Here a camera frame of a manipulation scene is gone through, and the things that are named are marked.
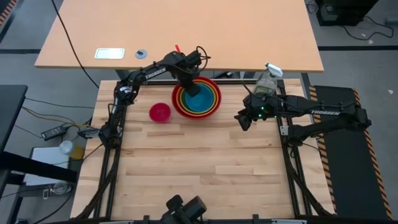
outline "red cup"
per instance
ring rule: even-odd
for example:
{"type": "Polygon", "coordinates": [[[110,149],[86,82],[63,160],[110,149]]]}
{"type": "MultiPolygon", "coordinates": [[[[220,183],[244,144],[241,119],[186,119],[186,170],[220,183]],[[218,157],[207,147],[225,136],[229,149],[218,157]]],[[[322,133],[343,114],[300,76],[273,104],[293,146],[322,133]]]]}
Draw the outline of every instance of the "red cup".
{"type": "Polygon", "coordinates": [[[149,110],[149,117],[153,122],[166,123],[170,120],[172,110],[165,103],[157,103],[149,110]]]}

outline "plastic bottle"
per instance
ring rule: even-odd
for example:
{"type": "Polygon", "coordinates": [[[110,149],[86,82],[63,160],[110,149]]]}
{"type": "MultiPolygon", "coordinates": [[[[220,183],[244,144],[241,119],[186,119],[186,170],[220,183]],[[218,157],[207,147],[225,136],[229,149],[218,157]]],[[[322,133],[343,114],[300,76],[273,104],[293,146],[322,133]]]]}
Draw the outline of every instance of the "plastic bottle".
{"type": "Polygon", "coordinates": [[[59,149],[62,154],[67,155],[74,159],[82,159],[84,155],[84,149],[80,146],[74,146],[73,142],[71,141],[63,141],[59,149]]]}
{"type": "Polygon", "coordinates": [[[266,63],[266,67],[268,68],[268,73],[265,77],[261,77],[254,88],[253,93],[263,93],[268,95],[273,95],[275,93],[277,87],[277,79],[283,76],[283,71],[279,67],[276,67],[273,64],[266,63]]]}

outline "white bottle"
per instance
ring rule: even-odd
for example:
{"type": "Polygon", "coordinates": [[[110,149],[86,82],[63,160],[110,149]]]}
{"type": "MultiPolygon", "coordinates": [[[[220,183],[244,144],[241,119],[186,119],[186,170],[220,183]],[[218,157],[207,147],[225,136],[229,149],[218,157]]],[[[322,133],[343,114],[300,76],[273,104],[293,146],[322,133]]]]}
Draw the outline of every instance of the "white bottle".
{"type": "Polygon", "coordinates": [[[265,77],[261,77],[254,88],[253,93],[262,93],[267,95],[273,95],[275,93],[277,87],[277,79],[282,78],[283,71],[279,67],[276,67],[273,64],[266,63],[266,67],[268,68],[268,73],[265,77]]]}

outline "white sticker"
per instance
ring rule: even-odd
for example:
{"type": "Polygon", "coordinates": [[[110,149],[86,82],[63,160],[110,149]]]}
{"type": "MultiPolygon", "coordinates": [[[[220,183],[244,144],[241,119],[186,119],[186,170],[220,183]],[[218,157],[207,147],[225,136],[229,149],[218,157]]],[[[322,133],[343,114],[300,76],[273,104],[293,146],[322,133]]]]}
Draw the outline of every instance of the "white sticker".
{"type": "Polygon", "coordinates": [[[97,49],[95,59],[123,59],[124,49],[97,49]]]}

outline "wooden desk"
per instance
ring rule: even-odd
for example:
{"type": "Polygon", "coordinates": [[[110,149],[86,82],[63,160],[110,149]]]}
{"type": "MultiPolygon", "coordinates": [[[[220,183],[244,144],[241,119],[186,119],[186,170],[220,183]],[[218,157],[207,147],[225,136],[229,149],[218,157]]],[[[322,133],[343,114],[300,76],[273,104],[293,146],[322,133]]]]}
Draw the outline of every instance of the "wooden desk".
{"type": "MultiPolygon", "coordinates": [[[[323,72],[304,0],[65,0],[60,15],[86,68],[135,69],[175,50],[201,45],[207,69],[263,71],[266,62],[285,72],[323,72]],[[98,48],[125,48],[122,60],[94,58],[98,48]],[[135,58],[147,50],[143,60],[135,58]]],[[[36,67],[78,68],[58,18],[36,67]]]]}
{"type": "MultiPolygon", "coordinates": [[[[101,82],[93,126],[101,127],[107,120],[106,107],[113,101],[115,83],[101,82]]],[[[285,80],[285,85],[287,94],[303,96],[300,80],[285,80]]],[[[159,219],[167,211],[166,201],[175,194],[185,202],[199,195],[208,208],[203,218],[251,218],[254,213],[260,218],[292,218],[276,120],[253,123],[249,131],[242,131],[233,116],[242,109],[247,91],[241,85],[220,85],[219,110],[208,119],[192,121],[171,106],[172,89],[142,86],[135,104],[127,109],[112,219],[142,220],[143,215],[159,219]],[[172,107],[169,124],[150,120],[149,108],[157,102],[172,107]]],[[[295,118],[294,123],[307,125],[310,118],[295,118]]],[[[316,146],[314,139],[305,142],[316,146]]],[[[89,140],[86,154],[99,144],[98,138],[89,140]]],[[[333,212],[319,152],[307,146],[299,150],[308,188],[333,212]]],[[[83,210],[98,187],[103,154],[102,148],[83,163],[72,217],[83,210]]]]}

